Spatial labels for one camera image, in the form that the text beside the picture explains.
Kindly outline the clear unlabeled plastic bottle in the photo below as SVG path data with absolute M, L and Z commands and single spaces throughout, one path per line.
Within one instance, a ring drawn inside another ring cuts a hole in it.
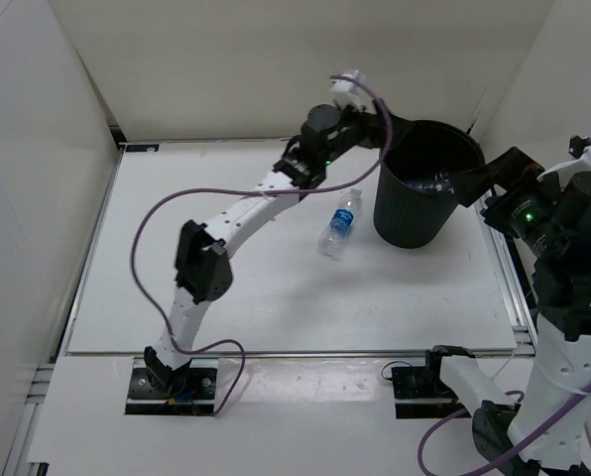
M 405 185 L 413 190 L 428 194 L 448 194 L 453 192 L 447 170 L 440 170 L 422 177 L 409 178 Z

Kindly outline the blue label Aquafina bottle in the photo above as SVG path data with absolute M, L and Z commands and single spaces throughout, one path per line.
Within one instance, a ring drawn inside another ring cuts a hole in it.
M 318 239 L 318 252 L 322 256 L 337 258 L 340 255 L 361 208 L 361 189 L 351 188 L 341 196 L 335 211 Z

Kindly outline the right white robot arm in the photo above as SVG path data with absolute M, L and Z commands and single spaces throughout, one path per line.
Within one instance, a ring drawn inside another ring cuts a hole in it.
M 524 398 L 513 401 L 465 348 L 425 355 L 423 383 L 453 392 L 472 418 L 485 470 L 506 475 L 579 475 L 591 409 L 591 139 L 573 137 L 570 160 L 546 169 L 517 148 L 453 174 L 463 206 L 483 199 L 494 230 L 534 254 L 537 344 Z

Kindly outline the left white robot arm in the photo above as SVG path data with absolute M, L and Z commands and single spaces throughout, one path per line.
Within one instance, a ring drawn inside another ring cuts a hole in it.
M 238 249 L 280 213 L 311 194 L 325 191 L 326 169 L 359 146 L 389 153 L 408 133 L 409 121 L 381 110 L 375 114 L 352 107 L 320 105 L 311 109 L 272 169 L 250 191 L 236 190 L 236 202 L 219 215 L 180 229 L 174 260 L 175 293 L 165 327 L 144 350 L 150 384 L 174 397 L 189 384 L 193 342 L 210 305 L 233 283 L 230 264 Z

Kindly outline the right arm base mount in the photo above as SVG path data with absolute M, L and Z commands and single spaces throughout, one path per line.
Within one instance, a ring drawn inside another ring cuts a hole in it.
M 396 360 L 382 367 L 380 377 L 392 385 L 396 419 L 469 417 L 453 391 L 430 377 L 425 367 Z

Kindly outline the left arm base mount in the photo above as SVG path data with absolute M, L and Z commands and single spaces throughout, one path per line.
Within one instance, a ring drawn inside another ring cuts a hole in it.
M 135 360 L 127 388 L 127 416 L 207 417 L 215 410 L 217 359 L 190 359 L 168 390 L 153 385 L 142 360 Z

